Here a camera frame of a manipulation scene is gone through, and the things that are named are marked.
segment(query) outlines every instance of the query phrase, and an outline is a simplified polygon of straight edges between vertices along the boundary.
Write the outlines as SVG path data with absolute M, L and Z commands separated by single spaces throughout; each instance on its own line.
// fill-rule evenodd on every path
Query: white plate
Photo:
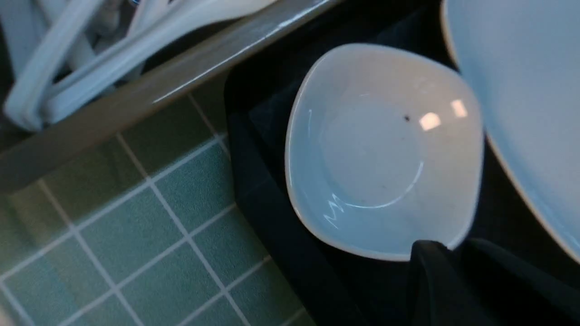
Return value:
M 292 109 L 286 180 L 319 239 L 408 260 L 415 240 L 455 248 L 479 192 L 479 105 L 454 71 L 413 53 L 351 44 L 324 55 Z
M 580 262 L 580 1 L 447 0 L 445 40 L 504 170 Z

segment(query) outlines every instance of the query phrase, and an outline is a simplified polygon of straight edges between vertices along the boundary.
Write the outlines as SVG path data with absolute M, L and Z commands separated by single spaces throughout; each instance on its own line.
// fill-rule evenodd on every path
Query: tile grout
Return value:
M 187 315 L 187 317 L 185 317 L 184 320 L 180 321 L 177 324 L 177 326 L 185 326 L 185 325 L 187 325 L 187 323 L 189 323 L 190 321 L 194 320 L 202 312 L 206 311 L 209 307 L 212 306 L 213 303 L 215 303 L 217 300 L 219 300 L 222 296 L 223 296 L 223 292 L 222 291 L 218 292 L 216 295 L 214 295 L 209 300 L 207 300 L 203 305 L 199 306 L 192 313 L 190 313 L 189 315 Z
M 266 262 L 268 262 L 270 260 L 271 260 L 271 257 L 270 257 L 270 255 L 268 255 L 264 259 L 262 259 L 260 262 L 258 262 L 254 266 L 250 267 L 250 269 L 248 269 L 246 272 L 242 273 L 235 280 L 233 280 L 228 286 L 226 286 L 226 291 L 227 292 L 231 291 L 231 289 L 236 287 L 238 284 L 242 283 L 246 278 L 248 278 L 250 275 L 252 275 L 256 271 L 258 271 L 262 266 L 264 266 L 264 264 Z M 184 320 L 182 320 L 180 323 L 178 323 L 177 326 L 184 326 L 187 323 L 189 323 L 190 321 L 194 320 L 195 317 L 199 316 L 202 312 L 204 312 L 209 307 L 211 307 L 211 305 L 215 301 L 217 301 L 219 298 L 221 298 L 224 295 L 225 295 L 225 291 L 220 291 L 218 294 L 214 295 L 209 300 L 207 300 L 203 305 L 199 306 L 192 313 L 187 315 L 187 317 Z
M 221 135 L 220 136 L 221 139 L 223 139 L 225 137 L 227 137 L 227 134 L 224 134 L 224 135 Z M 210 140 L 209 142 L 205 143 L 200 148 L 198 148 L 198 149 L 194 150 L 193 152 L 191 152 L 190 154 L 186 155 L 184 158 L 180 159 L 179 161 L 177 161 L 173 165 L 167 167 L 165 170 L 163 170 L 160 173 L 158 173 L 158 174 L 154 175 L 153 177 L 151 177 L 151 180 L 153 182 L 158 182 L 159 180 L 163 179 L 167 175 L 171 174 L 171 172 L 179 169 L 184 164 L 188 163 L 189 161 L 193 160 L 195 157 L 198 157 L 203 152 L 205 152 L 206 150 L 208 150 L 211 147 L 213 147 L 213 145 L 218 144 L 218 142 L 219 141 L 217 139 Z
M 21 270 L 26 268 L 26 266 L 32 264 L 35 260 L 43 257 L 44 255 L 46 255 L 47 252 L 51 251 L 54 247 L 65 242 L 66 240 L 68 240 L 72 236 L 73 236 L 73 234 L 70 231 L 66 231 L 66 233 L 64 233 L 62 236 L 56 238 L 54 241 L 52 241 L 47 246 L 45 246 L 42 249 L 40 249 L 39 251 L 37 251 L 35 254 L 29 256 L 25 260 L 22 260 L 20 263 L 16 264 L 13 268 L 6 271 L 2 276 L 0 276 L 0 282 L 3 282 L 6 279 L 8 279 L 10 276 L 20 272 Z
M 139 172 L 143 175 L 146 182 L 149 184 L 149 186 L 153 190 L 153 193 L 155 193 L 155 196 L 157 197 L 157 199 L 159 200 L 161 205 L 165 208 L 165 210 L 169 214 L 169 217 L 172 219 L 175 226 L 177 226 L 177 228 L 183 234 L 184 237 L 187 237 L 188 236 L 187 229 L 183 226 L 183 224 L 181 223 L 181 221 L 179 220 L 179 218 L 177 217 L 177 215 L 175 214 L 173 209 L 169 206 L 169 204 L 167 203 L 167 200 L 165 200 L 164 196 L 161 194 L 161 192 L 159 191 L 159 189 L 157 188 L 155 183 L 151 180 L 151 177 L 149 177 L 149 175 L 147 174 L 147 171 L 143 168 L 143 165 L 141 164 L 141 162 L 139 161 L 137 156 L 135 156 L 135 154 L 133 153 L 133 151 L 129 147 L 129 144 L 127 144 L 127 142 L 125 141 L 125 139 L 123 138 L 123 136 L 120 133 L 117 134 L 117 140 L 120 142 L 121 146 L 125 149 L 125 151 L 127 152 L 127 155 L 129 156 L 129 158 L 131 158 L 131 161 L 133 162 L 133 164 L 135 165 L 137 170 L 139 170 Z M 197 247 L 197 244 L 195 244 L 195 242 L 193 241 L 193 238 L 187 237 L 187 242 L 191 246 L 191 249 L 193 249 L 194 253 L 197 255 L 197 258 L 204 265 L 205 270 L 209 273 L 209 275 L 214 280 L 214 282 L 217 284 L 217 286 L 220 288 L 220 290 L 224 292 L 226 299 L 230 302 L 232 308 L 234 309 L 235 313 L 238 315 L 238 317 L 240 318 L 240 320 L 242 321 L 244 326 L 250 326 L 250 323 L 248 322 L 248 320 L 244 316 L 240 307 L 238 307 L 238 305 L 236 304 L 234 299 L 226 291 L 226 288 L 223 285 L 222 281 L 219 279 L 218 275 L 213 270 L 212 266 L 209 264 L 207 259 L 205 259 L 204 254 Z
M 20 315 L 20 318 L 22 318 L 28 326 L 34 326 L 35 325 L 34 321 L 30 317 L 30 315 L 26 312 L 26 309 L 24 309 L 24 307 L 20 304 L 18 299 L 16 299 L 16 297 L 12 294 L 8 286 L 6 286 L 4 281 L 0 281 L 0 290 L 6 297 L 6 300 L 8 300 L 10 305 L 14 308 L 14 310 L 16 310 L 18 315 Z
M 227 134 L 221 135 L 221 138 L 225 138 L 225 137 L 227 137 Z M 193 151 L 192 153 L 190 153 L 186 157 L 182 158 L 181 160 L 179 160 L 175 164 L 167 167 L 165 170 L 161 171 L 159 174 L 155 175 L 152 178 L 152 180 L 154 182 L 157 182 L 157 181 L 163 179 L 164 177 L 166 177 L 167 175 L 169 175 L 171 172 L 177 170 L 182 165 L 186 164 L 187 162 L 191 161 L 192 159 L 194 159 L 198 155 L 202 154 L 205 150 L 210 149 L 216 143 L 218 143 L 218 141 L 215 140 L 215 139 L 213 139 L 212 141 L 208 142 L 204 146 L 196 149 L 195 151 Z M 133 198 L 134 196 L 140 194 L 143 190 L 148 189 L 148 188 L 149 188 L 149 185 L 144 180 L 143 183 L 140 184 L 139 186 L 137 186 L 135 189 L 133 189 L 130 192 L 126 193 L 121 198 L 117 198 L 115 201 L 113 201 L 112 203 L 108 204 L 103 209 L 101 209 L 100 211 L 96 212 L 94 215 L 92 215 L 91 217 L 89 217 L 86 221 L 83 221 L 81 224 L 79 224 L 79 226 L 77 227 L 77 229 L 79 231 L 83 230 L 84 228 L 88 227 L 89 225 L 93 224 L 94 222 L 96 222 L 97 220 L 99 220 L 100 218 L 102 218 L 107 213 L 111 212 L 113 209 L 121 206 L 123 203 L 127 202 L 128 200 L 130 200 L 131 198 Z M 52 250 L 54 247 L 58 246 L 59 244 L 65 242 L 65 240 L 69 239 L 72 236 L 73 236 L 73 234 L 69 230 L 67 230 L 66 233 L 64 233 L 62 236 L 56 238 L 55 240 L 53 240 L 48 245 L 46 245 L 43 248 L 41 248 L 36 253 L 34 253 L 31 256 L 25 258 L 20 263 L 18 263 L 17 265 L 15 265 L 11 269 L 9 269 L 8 271 L 6 271 L 2 275 L 0 275 L 0 281 L 5 281 L 7 278 L 9 278 L 9 277 L 13 276 L 14 274 L 20 272 L 26 266 L 32 264 L 34 261 L 36 261 L 40 257 L 43 257 L 44 255 L 46 255 L 47 252 L 49 252 L 50 250 Z
M 204 264 L 204 267 L 206 267 L 208 273 L 210 275 L 211 274 L 214 274 L 215 278 L 213 276 L 212 276 L 212 278 L 214 278 L 214 281 L 216 281 L 218 287 L 220 287 L 220 285 L 221 285 L 220 288 L 222 290 L 220 291 L 220 293 L 215 296 L 215 299 L 212 298 L 210 300 L 214 300 L 215 301 L 215 300 L 219 299 L 222 295 L 226 296 L 226 298 L 228 299 L 228 301 L 230 302 L 230 304 L 232 305 L 232 307 L 234 308 L 234 310 L 236 311 L 236 313 L 238 314 L 238 316 L 240 317 L 240 319 L 242 320 L 242 322 L 246 326 L 249 325 L 249 322 L 247 322 L 247 319 L 245 318 L 245 316 L 243 315 L 243 313 L 241 312 L 241 310 L 237 306 L 237 304 L 233 301 L 233 298 L 228 293 L 228 291 L 231 290 L 236 285 L 238 285 L 241 281 L 243 281 L 243 279 L 247 278 L 249 275 L 251 275 L 252 273 L 254 273 L 255 271 L 257 271 L 259 269 L 259 267 L 263 266 L 264 263 L 267 262 L 267 261 L 269 261 L 271 258 L 269 256 L 267 256 L 266 258 L 264 258 L 256 266 L 252 267 L 250 270 L 246 271 L 243 275 L 241 275 L 236 280 L 234 280 L 234 282 L 232 282 L 232 284 L 228 285 L 228 287 L 226 289 L 223 286 L 223 284 L 221 283 L 221 281 L 219 280 L 219 277 L 215 274 L 215 272 L 213 271 L 213 269 L 211 269 L 211 266 L 209 265 L 209 263 L 207 262 L 207 260 L 205 259 L 205 257 L 203 257 L 203 254 L 201 253 L 201 251 L 199 250 L 199 248 L 197 248 L 197 245 L 195 244 L 195 242 L 193 242 L 193 237 L 195 235 L 197 235 L 198 233 L 202 232 L 203 229 L 207 228 L 213 222 L 219 220 L 222 216 L 224 216 L 226 213 L 228 213 L 230 210 L 234 209 L 235 208 L 235 203 L 234 204 L 231 204 L 228 207 L 226 207 L 224 210 L 222 210 L 216 216 L 212 217 L 210 220 L 204 222 L 200 227 L 197 227 L 191 233 L 189 233 L 186 236 L 184 236 L 184 238 L 182 238 L 181 240 L 179 240 L 178 242 L 176 242 L 175 244 L 173 244 L 171 247 L 169 247 L 168 249 L 166 249 L 164 252 L 162 252 L 161 254 L 159 254 L 158 256 L 156 256 L 154 259 L 152 259 L 152 261 L 149 261 L 146 265 L 142 266 L 141 268 L 139 268 L 138 270 L 136 270 L 135 272 L 133 272 L 131 276 L 129 276 L 125 280 L 121 281 L 117 285 L 114 284 L 114 282 L 112 281 L 112 279 L 110 278 L 110 276 L 108 275 L 108 273 L 106 272 L 106 270 L 100 264 L 100 262 L 98 261 L 98 259 L 95 257 L 95 255 L 92 253 L 92 251 L 88 247 L 88 244 L 84 241 L 84 239 L 82 239 L 82 237 L 81 237 L 81 235 L 79 233 L 81 230 L 83 230 L 84 228 L 86 228 L 89 225 L 93 224 L 94 222 L 96 222 L 97 220 L 99 220 L 101 217 L 103 217 L 107 213 L 111 212 L 115 208 L 119 207 L 123 203 L 127 202 L 128 200 L 130 200 L 134 196 L 140 194 L 145 189 L 148 189 L 150 187 L 153 189 L 153 187 L 155 187 L 155 189 L 157 190 L 158 194 L 161 195 L 161 193 L 159 192 L 159 190 L 157 189 L 157 187 L 154 184 L 155 182 L 157 182 L 157 181 L 161 180 L 162 178 L 166 177 L 167 175 L 171 174 L 173 171 L 177 170 L 182 165 L 186 164 L 187 162 L 189 162 L 192 159 L 194 159 L 195 157 L 199 156 L 200 154 L 202 154 L 206 150 L 210 149 L 215 144 L 218 144 L 223 149 L 223 151 L 226 153 L 226 155 L 228 156 L 228 158 L 230 158 L 229 151 L 228 151 L 227 147 L 225 147 L 224 142 L 223 142 L 223 139 L 225 139 L 227 137 L 227 133 L 224 133 L 222 135 L 219 135 L 215 131 L 215 129 L 213 128 L 213 126 L 209 123 L 209 120 L 207 120 L 207 117 L 205 115 L 203 115 L 203 112 L 202 111 L 200 111 L 201 108 L 200 107 L 196 107 L 196 110 L 198 110 L 198 113 L 200 114 L 200 116 L 202 117 L 202 119 L 204 120 L 204 122 L 206 122 L 207 127 L 213 133 L 213 139 L 211 141 L 207 142 L 206 144 L 204 144 L 200 148 L 197 148 L 192 153 L 190 153 L 187 156 L 181 158 L 180 160 L 178 160 L 177 162 L 175 162 L 171 166 L 168 166 L 163 171 L 161 171 L 160 173 L 156 174 L 153 178 L 147 176 L 142 184 L 138 185 L 137 187 L 135 187 L 134 189 L 132 189 L 130 192 L 124 194 L 122 197 L 117 198 L 115 201 L 109 203 L 103 209 L 97 211 L 89 219 L 83 221 L 78 226 L 75 226 L 70 221 L 70 218 L 68 218 L 68 215 L 66 215 L 66 212 L 60 206 L 60 204 L 58 203 L 56 197 L 54 197 L 54 195 L 52 194 L 52 192 L 50 192 L 50 189 L 48 188 L 48 185 L 46 185 L 46 183 L 42 179 L 39 180 L 39 185 L 41 185 L 41 188 L 42 188 L 42 186 L 44 186 L 44 188 L 45 188 L 45 189 L 43 189 L 43 191 L 44 190 L 47 190 L 48 191 L 48 193 L 45 192 L 45 195 L 48 196 L 50 194 L 50 196 L 52 197 L 51 203 L 53 204 L 53 206 L 55 206 L 55 204 L 57 204 L 57 206 L 60 208 L 59 209 L 59 208 L 57 208 L 55 206 L 55 209 L 57 211 L 59 211 L 59 215 L 61 215 L 61 218 L 63 218 L 63 220 L 64 220 L 65 219 L 64 217 L 66 217 L 68 219 L 68 222 L 70 224 L 67 224 L 68 230 L 64 234 L 62 234 L 61 236 L 59 236 L 58 238 L 56 238 L 54 241 L 50 242 L 48 245 L 46 245 L 43 248 L 41 248 L 39 251 L 37 251 L 33 255 L 31 255 L 31 256 L 27 257 L 26 259 L 22 260 L 20 263 L 18 263 L 14 267 L 12 267 L 10 270 L 8 270 L 8 271 L 4 272 L 2 275 L 0 275 L 0 290 L 2 292 L 4 292 L 5 296 L 9 300 L 10 304 L 21 315 L 21 317 L 23 318 L 23 320 L 27 324 L 34 326 L 34 322 L 32 321 L 31 317 L 27 314 L 27 312 L 25 311 L 24 307 L 18 302 L 18 300 L 12 295 L 12 293 L 10 292 L 9 288 L 6 286 L 6 284 L 4 283 L 4 281 L 6 279 L 8 279 L 9 277 L 13 276 L 14 274 L 22 271 L 24 268 L 26 268 L 26 266 L 30 265 L 32 262 L 36 261 L 37 259 L 43 257 L 50 250 L 52 250 L 53 248 L 57 247 L 61 243 L 65 242 L 69 238 L 75 237 L 77 239 L 77 241 L 79 242 L 79 244 L 81 245 L 82 249 L 89 256 L 89 259 L 91 260 L 91 262 L 95 265 L 95 267 L 98 270 L 99 270 L 99 268 L 98 268 L 97 264 L 100 265 L 101 269 L 99 270 L 99 273 L 101 273 L 101 276 L 103 276 L 103 278 L 105 278 L 105 275 L 102 274 L 102 272 L 106 273 L 106 275 L 108 276 L 108 280 L 112 283 L 112 285 L 109 284 L 109 286 L 111 287 L 110 290 L 108 290 L 107 292 L 105 292 L 104 294 L 102 294 L 100 297 L 98 297 L 97 299 L 95 299 L 93 302 L 90 302 L 85 307 L 81 308 L 79 311 L 77 311 L 72 316 L 69 316 L 69 318 L 67 318 L 66 320 L 64 320 L 63 322 L 61 322 L 59 325 L 65 326 L 65 325 L 69 325 L 69 324 L 73 323 L 75 320 L 77 320 L 78 318 L 80 318 L 81 316 L 83 316 L 87 311 L 90 311 L 94 307 L 96 307 L 99 304 L 101 304 L 102 302 L 104 302 L 111 295 L 122 296 L 122 294 L 119 291 L 120 288 L 124 287 L 130 281 L 134 280 L 136 277 L 138 277 L 139 275 L 141 275 L 142 273 L 144 273 L 148 268 L 150 268 L 153 265 L 155 265 L 158 261 L 160 261 L 161 259 L 163 259 L 165 256 L 169 255 L 172 251 L 174 251 L 177 247 L 183 245 L 183 243 L 185 243 L 185 242 L 190 242 L 190 245 L 193 244 L 192 249 L 194 250 L 194 252 L 196 252 L 196 255 L 198 255 L 198 258 L 200 258 L 200 260 L 202 260 L 202 263 L 203 263 L 203 260 L 205 261 L 206 264 Z M 118 134 L 118 140 L 119 139 L 122 139 L 123 142 L 124 142 L 124 139 L 122 138 L 122 135 L 120 135 L 120 134 Z M 142 174 L 143 174 L 143 172 L 145 172 L 142 165 L 141 165 L 141 171 L 140 172 Z M 131 315 L 131 317 L 133 317 L 135 323 L 137 325 L 143 325 L 143 323 L 139 320 L 138 316 L 132 310 L 132 308 L 129 306 L 129 303 L 125 300 L 125 298 L 122 297 L 122 299 L 121 299 L 119 297 L 119 301 L 121 301 L 121 303 L 123 304 L 123 306 L 125 306 L 125 308 L 128 310 L 128 313 Z M 208 302 L 204 303 L 201 307 L 199 307 L 197 309 L 197 310 L 199 310 L 199 312 L 195 316 L 197 316 L 199 313 L 201 313 L 204 310 L 204 309 L 202 309 L 204 306 L 208 306 L 209 307 L 211 305 L 211 303 L 213 303 L 213 302 L 209 302 L 208 301 Z
M 219 212 L 218 214 L 216 214 L 214 217 L 212 217 L 210 220 L 213 221 L 213 222 L 218 221 L 221 217 L 225 216 L 226 213 L 229 212 L 230 210 L 232 210 L 233 208 L 235 208 L 235 204 L 232 204 L 232 205 L 228 206 L 227 208 L 225 208 L 224 210 L 222 210 L 221 212 Z M 204 229 L 206 229 L 208 226 L 209 225 L 207 223 L 204 223 L 204 224 L 200 225 L 195 230 L 193 230 L 188 235 L 188 237 L 195 236 L 199 232 L 201 232 Z M 152 260 L 149 260 L 147 263 L 145 263 L 145 265 L 143 265 L 140 268 L 138 268 L 137 270 L 135 270 L 133 273 L 131 273 L 131 275 L 127 276 L 124 280 L 122 280 L 119 283 L 117 283 L 117 287 L 119 289 L 123 288 L 124 286 L 126 286 L 127 284 L 129 284 L 131 281 L 133 281 L 134 279 L 138 278 L 141 274 L 143 274 L 144 272 L 146 272 L 149 268 L 153 267 L 160 260 L 162 260 L 163 258 L 169 256 L 173 251 L 175 251 L 178 247 L 182 246 L 185 242 L 187 242 L 186 237 L 181 238 L 180 240 L 178 240 L 177 242 L 175 242 L 174 244 L 172 244 L 171 246 L 169 246 L 166 250 L 164 250 L 163 252 L 161 252 L 160 254 L 158 254 L 157 256 L 155 256 L 154 258 L 152 258 Z M 105 294 L 103 294 L 102 296 L 109 297 L 111 294 L 113 294 L 113 290 L 109 290 L 109 291 L 105 292 Z M 81 309 L 81 310 L 83 310 L 83 313 L 80 313 L 79 314 L 78 312 L 76 312 L 75 314 L 73 314 L 72 316 L 70 316 L 69 318 L 66 319 L 66 322 L 67 323 L 62 322 L 61 324 L 59 324 L 59 326 L 69 325 L 70 323 L 74 322 L 76 319 L 80 318 L 84 313 L 86 313 L 87 311 L 89 311 L 90 309 L 92 309 L 93 307 L 95 307 L 96 304 L 94 304 L 94 302 L 97 301 L 97 300 L 100 300 L 101 297 L 95 299 L 93 302 L 91 302 L 88 305 L 86 305 L 85 307 L 83 307 Z
M 60 203 L 58 202 L 56 197 L 52 194 L 48 185 L 42 179 L 40 179 L 38 181 L 38 185 L 41 188 L 41 190 L 45 193 L 46 197 L 48 198 L 50 203 L 53 205 L 55 210 L 59 213 L 61 219 L 68 226 L 68 228 L 72 232 L 73 236 L 77 239 L 79 245 L 81 246 L 82 250 L 85 252 L 87 257 L 89 258 L 89 260 L 93 263 L 93 265 L 95 266 L 95 268 L 97 269 L 99 274 L 104 278 L 107 285 L 113 290 L 113 293 L 115 293 L 115 295 L 117 296 L 117 298 L 121 302 L 121 305 L 123 305 L 125 310 L 127 310 L 127 313 L 129 313 L 129 315 L 131 316 L 131 318 L 133 319 L 135 324 L 137 324 L 138 326 L 144 326 L 143 322 L 141 321 L 141 319 L 139 319 L 139 316 L 137 316 L 137 314 L 135 313 L 133 308 L 130 306 L 129 302 L 127 302 L 127 300 L 125 299 L 125 297 L 123 296 L 123 294 L 121 293 L 121 291 L 119 290 L 119 288 L 117 287 L 117 285 L 115 284 L 115 282 L 113 281 L 111 276 L 108 274 L 107 270 L 103 267 L 103 265 L 101 265 L 98 258 L 95 256 L 93 251 L 89 248 L 89 245 L 86 243 L 85 239 L 81 236 L 81 233 L 77 230 L 74 223 L 69 218 L 67 212 L 60 205 Z
M 68 326 L 74 323 L 77 319 L 81 318 L 85 313 L 91 311 L 91 309 L 95 308 L 96 306 L 103 303 L 109 297 L 114 295 L 114 291 L 112 289 L 108 290 L 107 292 L 103 293 L 100 297 L 96 298 L 92 302 L 88 303 L 86 306 L 80 308 L 77 312 L 69 316 L 69 318 L 63 320 L 58 324 L 58 326 Z
M 262 266 L 264 266 L 267 262 L 269 262 L 271 260 L 272 260 L 272 257 L 270 255 L 267 255 L 266 257 L 264 257 L 264 259 L 262 259 L 259 263 L 252 266 L 249 270 L 242 273 L 240 276 L 238 276 L 238 278 L 233 280 L 230 283 L 230 285 L 226 286 L 226 291 L 228 291 L 228 292 L 231 291 L 231 289 L 235 288 L 239 283 L 242 283 L 246 278 L 248 278 L 250 275 L 255 273 L 257 270 L 259 270 Z
M 229 160 L 231 160 L 230 151 L 227 149 L 226 144 L 223 141 L 223 138 L 220 139 L 220 137 L 218 135 L 218 131 L 213 127 L 212 123 L 209 121 L 208 117 L 205 115 L 200 104 L 197 103 L 197 101 L 195 100 L 195 98 L 193 97 L 193 95 L 191 93 L 187 94 L 187 98 L 189 99 L 189 101 L 191 102 L 191 104 L 193 105 L 193 107 L 195 108 L 197 113 L 200 115 L 201 119 L 204 121 L 205 125 L 208 127 L 208 129 L 212 133 L 213 137 L 218 140 L 219 145 L 222 148 L 222 150 L 224 151 L 224 153 L 226 153 L 227 158 Z
M 280 326 L 290 326 L 298 318 L 300 318 L 300 316 L 302 316 L 302 314 L 305 312 L 306 312 L 306 309 L 304 307 L 298 309 L 297 312 L 295 312 L 293 315 L 290 316 L 290 318 L 288 318 L 286 321 L 284 321 L 282 324 L 280 324 Z

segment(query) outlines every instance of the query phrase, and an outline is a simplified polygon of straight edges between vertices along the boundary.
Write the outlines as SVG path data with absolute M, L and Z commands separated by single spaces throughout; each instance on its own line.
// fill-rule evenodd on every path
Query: white dish rack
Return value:
M 147 58 L 179 37 L 275 1 L 0 1 L 16 77 L 3 113 L 24 130 L 41 131 L 111 92 L 118 80 L 137 78 Z M 65 77 L 54 83 L 56 75 Z

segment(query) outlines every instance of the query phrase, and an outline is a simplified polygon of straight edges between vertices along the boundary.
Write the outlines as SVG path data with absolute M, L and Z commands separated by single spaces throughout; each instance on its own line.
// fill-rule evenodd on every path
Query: green tiled wall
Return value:
M 0 325 L 314 325 L 234 205 L 224 80 L 0 197 Z

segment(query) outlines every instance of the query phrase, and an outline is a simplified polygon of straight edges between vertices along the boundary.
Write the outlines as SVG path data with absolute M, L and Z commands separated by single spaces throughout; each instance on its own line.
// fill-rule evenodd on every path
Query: black object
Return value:
M 411 325 L 580 325 L 580 292 L 482 239 L 415 242 L 407 301 Z
M 389 45 L 453 67 L 438 1 L 346 1 L 231 73 L 225 100 L 238 206 L 318 325 L 407 325 L 406 263 L 362 258 L 314 238 L 284 180 L 288 118 L 314 62 L 352 42 Z M 580 266 L 527 209 L 486 146 L 470 236 L 485 238 L 580 289 Z

